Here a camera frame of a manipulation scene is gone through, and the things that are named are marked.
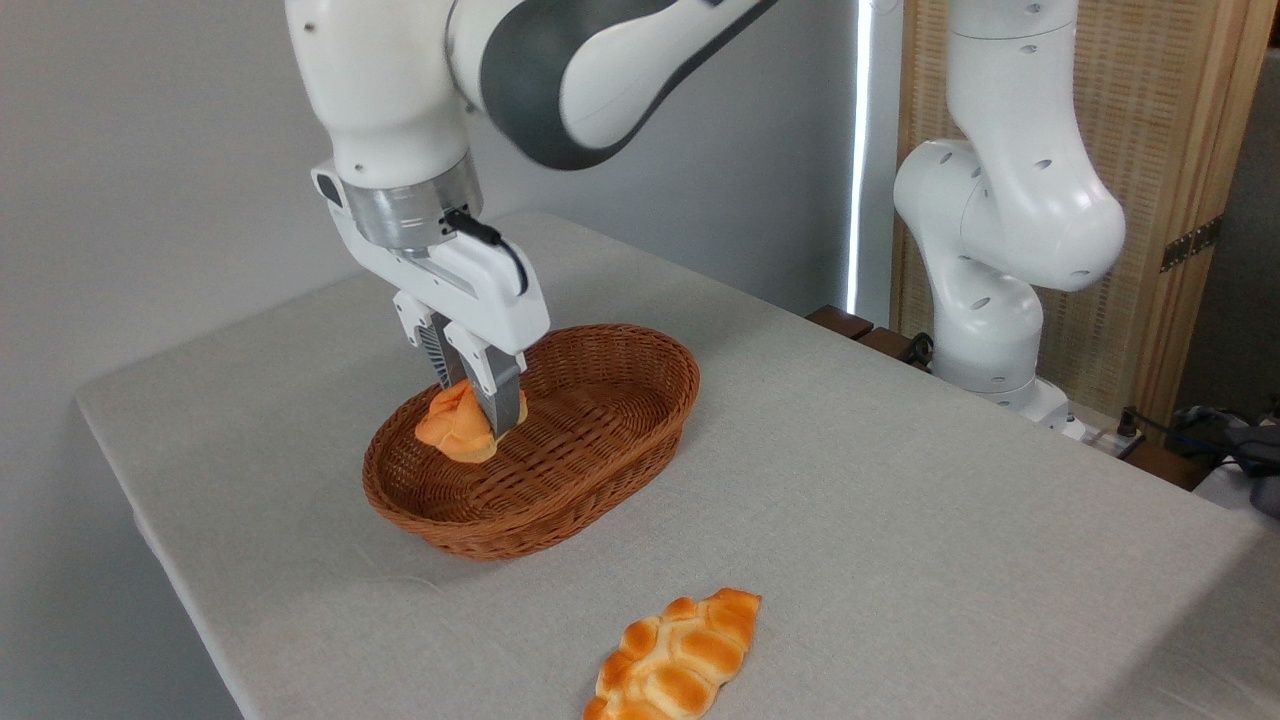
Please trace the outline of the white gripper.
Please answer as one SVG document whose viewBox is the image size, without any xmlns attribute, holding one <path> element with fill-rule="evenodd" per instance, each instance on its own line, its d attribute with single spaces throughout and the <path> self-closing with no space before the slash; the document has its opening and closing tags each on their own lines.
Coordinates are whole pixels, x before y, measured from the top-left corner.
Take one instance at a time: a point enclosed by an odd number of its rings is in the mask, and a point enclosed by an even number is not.
<svg viewBox="0 0 1280 720">
<path fill-rule="evenodd" d="M 531 347 L 550 327 L 527 255 L 513 249 L 527 279 L 521 291 L 507 251 L 460 231 L 420 258 L 394 252 L 358 232 L 332 160 L 314 167 L 311 177 L 352 258 L 401 290 L 393 299 L 399 323 L 410 343 L 428 354 L 438 384 L 448 389 L 470 379 L 494 437 L 515 429 L 526 366 L 522 355 L 509 354 Z"/>
</svg>

